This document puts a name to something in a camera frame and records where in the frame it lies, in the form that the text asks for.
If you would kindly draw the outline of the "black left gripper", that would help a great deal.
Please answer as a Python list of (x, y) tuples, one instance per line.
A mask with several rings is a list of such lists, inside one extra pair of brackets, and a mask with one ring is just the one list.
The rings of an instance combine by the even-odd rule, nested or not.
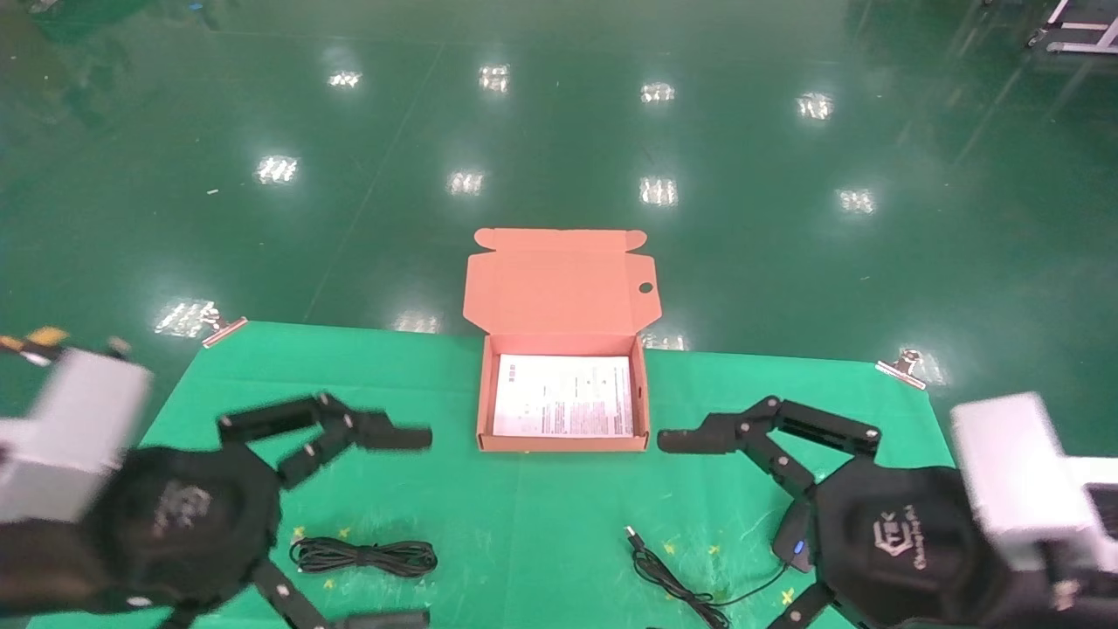
[(276, 473), (247, 446), (127, 452), (87, 513), (87, 536), (105, 578), (100, 609), (184, 606), (208, 612), (254, 576), (257, 591), (290, 628), (432, 628), (427, 610), (328, 620), (280, 568), (264, 562), (277, 539), (280, 485), (297, 487), (351, 446), (430, 449), (430, 427), (396, 426), (386, 411), (358, 411), (326, 391), (222, 414), (217, 426), (222, 445), (310, 427), (321, 432), (290, 452)]

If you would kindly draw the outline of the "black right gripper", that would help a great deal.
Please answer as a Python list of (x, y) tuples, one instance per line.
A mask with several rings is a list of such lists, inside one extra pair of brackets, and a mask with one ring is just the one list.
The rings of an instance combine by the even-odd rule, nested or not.
[[(854, 460), (815, 482), (773, 432)], [(961, 473), (872, 463), (877, 427), (766, 397), (743, 411), (712, 411), (695, 429), (660, 430), (656, 441), (663, 452), (742, 452), (793, 499), (813, 496), (821, 582), (792, 598), (767, 628), (979, 626), (1010, 589), (1010, 568), (983, 537)]]

